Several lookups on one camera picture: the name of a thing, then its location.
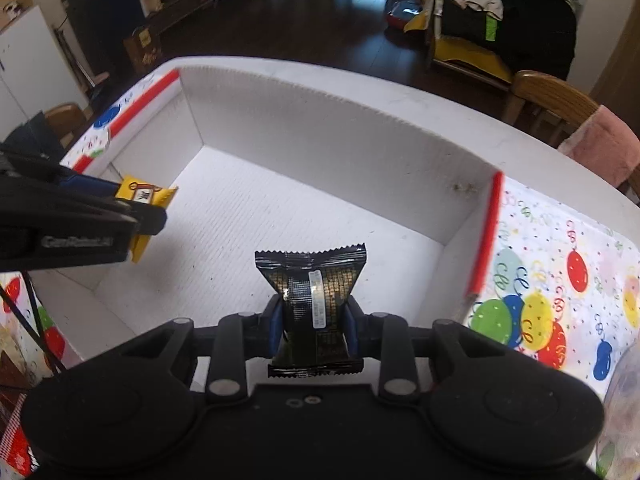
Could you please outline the yellow snack packet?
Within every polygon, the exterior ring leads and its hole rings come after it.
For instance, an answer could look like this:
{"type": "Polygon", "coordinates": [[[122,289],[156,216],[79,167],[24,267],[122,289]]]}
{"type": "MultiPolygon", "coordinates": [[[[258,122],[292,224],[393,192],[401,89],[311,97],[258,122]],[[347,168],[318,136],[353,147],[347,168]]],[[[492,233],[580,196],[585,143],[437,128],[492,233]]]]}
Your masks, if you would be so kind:
{"type": "Polygon", "coordinates": [[[130,207],[130,214],[138,222],[138,230],[130,243],[131,260],[138,263],[151,238],[163,231],[167,222],[167,208],[178,188],[162,188],[133,176],[126,176],[115,197],[130,207]]]}

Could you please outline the black cookie packet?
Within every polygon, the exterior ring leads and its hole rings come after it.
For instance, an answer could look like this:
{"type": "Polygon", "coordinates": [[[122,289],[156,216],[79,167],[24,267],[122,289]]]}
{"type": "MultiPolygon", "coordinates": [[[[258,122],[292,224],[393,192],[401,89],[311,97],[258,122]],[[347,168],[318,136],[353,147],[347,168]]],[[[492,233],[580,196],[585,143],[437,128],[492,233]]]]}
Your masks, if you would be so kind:
{"type": "Polygon", "coordinates": [[[347,306],[366,263],[363,244],[325,252],[256,252],[255,266],[281,305],[281,342],[268,365],[269,377],[362,372],[355,321],[347,306]]]}

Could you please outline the red snack bag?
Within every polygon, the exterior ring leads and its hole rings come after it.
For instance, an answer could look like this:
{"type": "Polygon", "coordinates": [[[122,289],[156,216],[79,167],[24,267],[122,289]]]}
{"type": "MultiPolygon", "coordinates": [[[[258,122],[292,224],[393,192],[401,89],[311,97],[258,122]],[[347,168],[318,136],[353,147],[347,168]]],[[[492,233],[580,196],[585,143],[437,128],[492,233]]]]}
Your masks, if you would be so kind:
{"type": "Polygon", "coordinates": [[[21,393],[1,438],[1,478],[25,479],[39,464],[21,426],[21,409],[26,394],[21,393]]]}

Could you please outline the chair with dark jacket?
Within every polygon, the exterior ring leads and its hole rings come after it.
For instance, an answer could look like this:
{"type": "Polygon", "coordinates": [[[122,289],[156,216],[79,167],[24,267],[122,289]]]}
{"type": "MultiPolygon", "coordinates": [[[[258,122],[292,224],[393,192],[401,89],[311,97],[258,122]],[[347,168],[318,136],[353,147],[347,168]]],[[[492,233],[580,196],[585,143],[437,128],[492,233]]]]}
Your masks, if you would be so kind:
{"type": "Polygon", "coordinates": [[[15,128],[1,142],[2,148],[60,162],[89,127],[89,119],[74,103],[39,112],[15,128]]]}

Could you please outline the white cabinet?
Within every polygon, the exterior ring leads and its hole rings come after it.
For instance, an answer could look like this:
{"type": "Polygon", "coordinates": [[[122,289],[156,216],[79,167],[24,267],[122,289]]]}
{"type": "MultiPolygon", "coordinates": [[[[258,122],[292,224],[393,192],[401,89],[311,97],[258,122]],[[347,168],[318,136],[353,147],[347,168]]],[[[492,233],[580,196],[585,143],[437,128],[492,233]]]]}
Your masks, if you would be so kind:
{"type": "Polygon", "coordinates": [[[0,136],[65,103],[86,108],[88,99],[40,7],[33,6],[1,32],[0,136]]]}

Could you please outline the red cardboard box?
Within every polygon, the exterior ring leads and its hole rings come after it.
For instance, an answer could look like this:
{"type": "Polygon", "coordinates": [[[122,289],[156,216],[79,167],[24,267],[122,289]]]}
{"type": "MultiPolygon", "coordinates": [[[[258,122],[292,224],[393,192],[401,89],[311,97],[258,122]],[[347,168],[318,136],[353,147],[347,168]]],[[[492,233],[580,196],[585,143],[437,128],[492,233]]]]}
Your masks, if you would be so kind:
{"type": "Polygon", "coordinates": [[[497,168],[494,122],[340,70],[172,63],[125,92],[70,150],[95,176],[173,188],[139,262],[37,271],[44,306],[88,358],[169,320],[265,307],[260,250],[363,244],[360,306],[416,325],[462,321],[497,168]]]}

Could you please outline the balloon birthday tablecloth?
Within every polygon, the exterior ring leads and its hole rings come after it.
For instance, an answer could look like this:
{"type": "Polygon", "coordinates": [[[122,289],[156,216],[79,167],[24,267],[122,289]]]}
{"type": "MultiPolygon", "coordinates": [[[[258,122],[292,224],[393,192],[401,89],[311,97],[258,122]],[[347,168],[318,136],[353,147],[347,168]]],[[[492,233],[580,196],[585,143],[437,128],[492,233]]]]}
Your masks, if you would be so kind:
{"type": "MultiPolygon", "coordinates": [[[[639,213],[563,154],[492,119],[497,168],[462,321],[416,325],[419,393],[355,375],[271,378],[211,396],[217,322],[169,320],[80,356],[34,273],[1,270],[1,393],[39,467],[29,479],[600,479],[615,367],[639,341],[639,213]]],[[[131,261],[130,244],[124,261],[131,261]]]]}

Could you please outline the clear plastic bag of goods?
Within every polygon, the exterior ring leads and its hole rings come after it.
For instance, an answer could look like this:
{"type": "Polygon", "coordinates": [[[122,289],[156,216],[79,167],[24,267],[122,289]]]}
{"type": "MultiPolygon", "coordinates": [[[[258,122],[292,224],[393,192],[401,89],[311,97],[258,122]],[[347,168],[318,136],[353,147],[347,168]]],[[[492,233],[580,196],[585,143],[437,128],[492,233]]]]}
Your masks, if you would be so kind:
{"type": "Polygon", "coordinates": [[[639,341],[618,361],[604,399],[605,423],[596,447],[601,479],[639,478],[639,341]]]}

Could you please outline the wooden chair with pink cloth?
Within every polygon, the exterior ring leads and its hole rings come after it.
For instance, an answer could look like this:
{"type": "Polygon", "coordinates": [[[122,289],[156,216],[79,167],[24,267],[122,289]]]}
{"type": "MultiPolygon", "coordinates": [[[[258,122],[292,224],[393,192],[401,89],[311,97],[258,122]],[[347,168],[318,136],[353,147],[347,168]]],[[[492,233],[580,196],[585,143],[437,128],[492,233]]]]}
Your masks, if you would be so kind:
{"type": "Polygon", "coordinates": [[[639,137],[612,110],[566,81],[520,70],[512,79],[501,120],[623,194],[639,195],[639,137]]]}

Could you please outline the sofa with dark clothes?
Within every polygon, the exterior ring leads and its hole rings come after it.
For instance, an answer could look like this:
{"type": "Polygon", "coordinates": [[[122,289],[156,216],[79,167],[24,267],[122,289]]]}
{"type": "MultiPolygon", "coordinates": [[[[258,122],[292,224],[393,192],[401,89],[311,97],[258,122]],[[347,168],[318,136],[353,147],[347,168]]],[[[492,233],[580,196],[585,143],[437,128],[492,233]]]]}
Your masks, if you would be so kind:
{"type": "Polygon", "coordinates": [[[572,0],[414,0],[395,10],[403,32],[425,32],[438,62],[469,66],[510,84],[521,70],[561,80],[575,58],[572,0]]]}

